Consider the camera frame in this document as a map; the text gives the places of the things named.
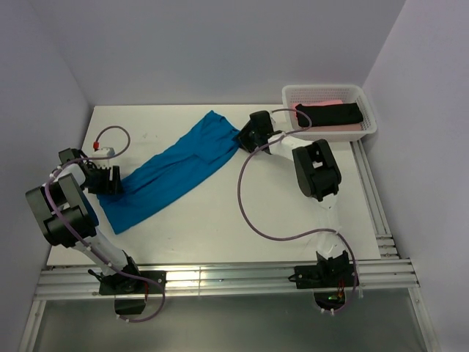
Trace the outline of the blue t-shirt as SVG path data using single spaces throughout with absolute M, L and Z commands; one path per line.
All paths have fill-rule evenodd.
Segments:
M 123 194 L 99 196 L 114 233 L 155 215 L 217 172 L 239 149 L 238 133 L 227 118 L 209 111 L 175 144 L 122 179 Z

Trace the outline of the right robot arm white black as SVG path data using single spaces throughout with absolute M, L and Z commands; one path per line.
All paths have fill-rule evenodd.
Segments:
M 295 131 L 277 130 L 271 118 L 271 115 L 276 112 L 298 113 L 307 119 L 308 125 Z M 350 265 L 355 261 L 352 249 L 340 233 L 340 228 L 320 227 L 283 238 L 267 235 L 257 229 L 249 220 L 243 207 L 241 194 L 242 179 L 248 162 L 260 152 L 277 155 L 293 163 L 297 184 L 302 194 L 313 199 L 317 205 L 331 215 L 335 211 L 339 186 L 342 181 L 341 172 L 326 140 L 318 139 L 311 142 L 295 136 L 311 126 L 311 118 L 297 109 L 264 110 L 249 115 L 249 121 L 234 138 L 241 149 L 249 153 L 241 166 L 237 179 L 237 203 L 246 224 L 257 235 L 265 239 L 287 242 L 313 235 L 317 240 L 316 255 L 320 265 L 317 268 L 318 280 L 324 285 L 331 286 L 341 279 L 343 274 L 341 266 Z

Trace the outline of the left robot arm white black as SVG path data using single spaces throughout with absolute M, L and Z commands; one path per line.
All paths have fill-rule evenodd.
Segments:
M 52 246 L 73 249 L 100 267 L 93 275 L 112 293 L 136 293 L 143 275 L 125 251 L 99 230 L 99 220 L 84 192 L 120 196 L 124 193 L 120 168 L 111 165 L 114 149 L 96 149 L 91 158 L 79 149 L 59 152 L 60 165 L 47 183 L 26 192 L 26 201 L 44 238 Z

